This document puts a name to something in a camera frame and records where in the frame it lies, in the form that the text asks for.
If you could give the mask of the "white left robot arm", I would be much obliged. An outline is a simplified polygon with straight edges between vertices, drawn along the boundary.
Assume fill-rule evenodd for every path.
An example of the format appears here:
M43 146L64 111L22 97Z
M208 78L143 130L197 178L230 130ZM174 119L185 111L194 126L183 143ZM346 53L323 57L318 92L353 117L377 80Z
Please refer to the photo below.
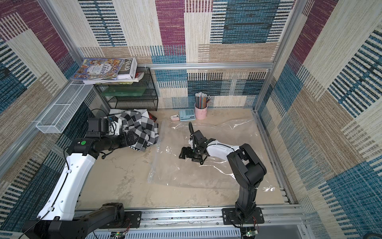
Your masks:
M123 226L127 217L121 203L107 203L83 216L75 207L88 174L101 152L132 146L138 137L133 132L109 134L105 118L89 118L84 138L76 138L68 148L65 166L47 203L36 220L28 220L22 234L30 239L84 239L94 230Z

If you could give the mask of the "red black plaid shirt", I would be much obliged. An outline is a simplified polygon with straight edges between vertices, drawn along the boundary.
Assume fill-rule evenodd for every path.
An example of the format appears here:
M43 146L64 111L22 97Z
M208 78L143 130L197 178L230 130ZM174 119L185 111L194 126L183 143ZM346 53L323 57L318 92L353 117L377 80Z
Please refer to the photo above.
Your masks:
M152 113L148 112L150 119L152 119L154 122L157 121L157 117L154 116Z

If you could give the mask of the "clear plastic vacuum bag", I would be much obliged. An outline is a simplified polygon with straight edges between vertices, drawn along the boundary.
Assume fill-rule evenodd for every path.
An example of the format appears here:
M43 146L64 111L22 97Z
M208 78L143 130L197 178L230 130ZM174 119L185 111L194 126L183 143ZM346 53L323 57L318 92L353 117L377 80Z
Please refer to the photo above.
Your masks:
M260 183L261 192L271 193L279 189L272 165L265 156L258 127L254 119L232 119L221 124L193 121L194 130L200 130L207 138L214 138L212 149L224 153L247 143L259 156L267 174ZM148 182L182 188L229 189L239 188L229 162L221 153L208 156L201 165L190 158L181 159L183 147L190 146L190 131L186 121L163 120L160 124L159 140L154 151L154 161L148 175Z

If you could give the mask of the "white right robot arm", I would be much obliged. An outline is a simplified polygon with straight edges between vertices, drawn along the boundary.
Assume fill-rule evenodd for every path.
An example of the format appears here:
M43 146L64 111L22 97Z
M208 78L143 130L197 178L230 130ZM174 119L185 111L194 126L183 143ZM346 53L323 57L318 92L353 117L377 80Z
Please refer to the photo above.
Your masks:
M181 149L179 158L188 158L202 166L208 157L226 159L240 186L235 215L226 218L235 227L249 220L259 223L254 217L257 211L256 195L267 169L252 147L246 143L241 146L223 144L214 138L204 137L200 130L194 131L191 127L189 146Z

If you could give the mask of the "grey white checked shirt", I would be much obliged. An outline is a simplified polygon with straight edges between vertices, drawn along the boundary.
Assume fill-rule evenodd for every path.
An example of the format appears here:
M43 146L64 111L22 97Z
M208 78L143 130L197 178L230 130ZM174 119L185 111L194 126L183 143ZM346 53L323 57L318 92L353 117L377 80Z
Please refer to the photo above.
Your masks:
M133 132L138 137L138 141L133 146L129 146L137 151L145 151L148 147L155 145L159 139L159 125L153 120L148 120L146 126L139 127L128 132Z

